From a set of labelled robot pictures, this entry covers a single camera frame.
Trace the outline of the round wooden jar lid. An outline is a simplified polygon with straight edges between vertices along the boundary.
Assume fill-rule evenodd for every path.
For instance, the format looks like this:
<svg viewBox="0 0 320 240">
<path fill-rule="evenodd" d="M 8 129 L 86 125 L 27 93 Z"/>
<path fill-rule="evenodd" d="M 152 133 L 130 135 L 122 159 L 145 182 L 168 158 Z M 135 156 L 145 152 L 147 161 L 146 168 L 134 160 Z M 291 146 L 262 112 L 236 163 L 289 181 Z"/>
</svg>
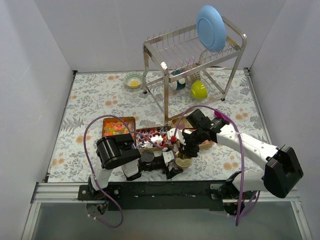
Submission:
<svg viewBox="0 0 320 240">
<path fill-rule="evenodd" d="M 188 166 L 191 165 L 192 158 L 186 157 L 183 154 L 178 153 L 175 156 L 174 162 L 179 168 L 187 168 Z"/>
</svg>

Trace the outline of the magenta plastic scoop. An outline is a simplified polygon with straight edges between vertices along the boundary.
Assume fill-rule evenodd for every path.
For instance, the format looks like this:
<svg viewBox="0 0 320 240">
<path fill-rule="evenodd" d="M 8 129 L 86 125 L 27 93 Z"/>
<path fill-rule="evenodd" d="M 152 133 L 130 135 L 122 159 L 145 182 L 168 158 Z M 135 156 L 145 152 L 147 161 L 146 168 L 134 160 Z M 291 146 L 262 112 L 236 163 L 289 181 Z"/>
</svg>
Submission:
<svg viewBox="0 0 320 240">
<path fill-rule="evenodd" d="M 214 111 L 214 115 L 215 117 L 221 118 L 223 120 L 225 120 L 227 123 L 230 123 L 229 119 L 222 113 L 218 112 L 218 111 Z"/>
</svg>

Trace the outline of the tin of popsicle candies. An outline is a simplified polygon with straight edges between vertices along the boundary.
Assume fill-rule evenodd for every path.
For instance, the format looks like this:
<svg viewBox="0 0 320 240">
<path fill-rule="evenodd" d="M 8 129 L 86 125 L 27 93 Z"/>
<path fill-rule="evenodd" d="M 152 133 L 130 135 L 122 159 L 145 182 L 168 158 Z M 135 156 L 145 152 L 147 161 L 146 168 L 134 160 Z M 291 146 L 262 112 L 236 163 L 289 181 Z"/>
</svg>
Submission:
<svg viewBox="0 0 320 240">
<path fill-rule="evenodd" d="M 179 121 L 179 117 L 176 117 L 174 119 L 171 120 L 171 126 L 173 128 L 175 128 L 176 126 L 178 126 L 178 129 L 179 130 L 184 130 L 185 133 L 188 133 L 188 134 L 191 134 L 192 132 L 194 132 L 195 130 L 193 129 L 192 125 L 189 123 L 189 121 L 187 120 L 187 117 L 184 116 L 181 121 L 179 122 L 178 124 L 178 121 Z M 211 148 L 212 146 L 214 145 L 214 142 L 213 141 L 208 141 L 208 140 L 205 140 L 203 143 L 201 143 L 199 145 L 199 149 L 200 150 L 203 150 L 203 149 L 206 149 L 206 148 Z"/>
</svg>

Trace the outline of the tin of lollipops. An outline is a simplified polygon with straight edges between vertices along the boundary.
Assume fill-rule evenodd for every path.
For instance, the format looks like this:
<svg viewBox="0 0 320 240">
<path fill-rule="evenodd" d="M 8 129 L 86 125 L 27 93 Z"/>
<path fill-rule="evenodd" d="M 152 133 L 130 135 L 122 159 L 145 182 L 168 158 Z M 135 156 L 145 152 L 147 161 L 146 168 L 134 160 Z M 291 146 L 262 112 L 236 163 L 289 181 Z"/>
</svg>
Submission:
<svg viewBox="0 0 320 240">
<path fill-rule="evenodd" d="M 174 145 L 168 139 L 167 134 L 171 128 L 172 127 L 168 125 L 138 128 L 135 133 L 136 148 L 140 151 L 160 151 L 160 148 L 155 147 L 147 140 L 149 139 L 161 148 L 168 148 L 172 150 L 174 148 Z"/>
</svg>

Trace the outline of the tin of gummy candies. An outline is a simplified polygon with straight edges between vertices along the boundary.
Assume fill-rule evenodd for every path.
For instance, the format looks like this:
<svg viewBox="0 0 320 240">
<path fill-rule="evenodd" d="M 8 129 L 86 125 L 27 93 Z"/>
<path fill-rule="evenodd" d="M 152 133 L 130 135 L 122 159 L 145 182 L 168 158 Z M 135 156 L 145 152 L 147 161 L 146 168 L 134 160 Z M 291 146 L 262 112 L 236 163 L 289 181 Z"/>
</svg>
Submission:
<svg viewBox="0 0 320 240">
<path fill-rule="evenodd" d="M 136 119 L 133 116 L 117 118 L 104 118 L 102 125 L 102 137 L 128 134 L 136 130 Z"/>
</svg>

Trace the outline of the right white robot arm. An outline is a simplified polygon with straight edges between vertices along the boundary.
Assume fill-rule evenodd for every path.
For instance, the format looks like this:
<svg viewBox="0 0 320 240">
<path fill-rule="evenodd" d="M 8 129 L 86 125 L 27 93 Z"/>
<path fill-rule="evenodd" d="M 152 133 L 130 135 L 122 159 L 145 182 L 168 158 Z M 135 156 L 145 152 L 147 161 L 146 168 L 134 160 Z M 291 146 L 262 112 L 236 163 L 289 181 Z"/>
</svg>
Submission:
<svg viewBox="0 0 320 240">
<path fill-rule="evenodd" d="M 284 199 L 304 175 L 294 149 L 287 144 L 278 147 L 257 140 L 240 133 L 226 117 L 216 114 L 210 119 L 200 109 L 193 111 L 186 119 L 192 126 L 191 130 L 177 130 L 175 134 L 180 142 L 179 153 L 183 157 L 197 157 L 199 145 L 212 141 L 233 149 L 261 168 L 256 172 L 241 170 L 232 174 L 218 188 L 220 195 L 237 199 L 244 192 L 268 191 Z"/>
</svg>

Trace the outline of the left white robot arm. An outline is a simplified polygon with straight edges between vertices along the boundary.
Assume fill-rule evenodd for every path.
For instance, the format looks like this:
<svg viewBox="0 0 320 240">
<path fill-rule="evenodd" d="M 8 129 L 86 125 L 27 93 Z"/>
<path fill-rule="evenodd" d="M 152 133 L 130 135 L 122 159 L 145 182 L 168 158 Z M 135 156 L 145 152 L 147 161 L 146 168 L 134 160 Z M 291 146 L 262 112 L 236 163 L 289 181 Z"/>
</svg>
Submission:
<svg viewBox="0 0 320 240">
<path fill-rule="evenodd" d="M 118 167 L 121 167 L 127 181 L 140 178 L 142 172 L 154 170 L 162 170 L 168 180 L 183 172 L 175 168 L 175 154 L 172 150 L 163 151 L 159 156 L 150 150 L 139 152 L 134 147 L 133 137 L 128 133 L 102 137 L 96 146 L 99 162 L 95 164 L 94 173 L 88 181 L 89 194 L 95 200 L 106 196 L 111 173 Z"/>
</svg>

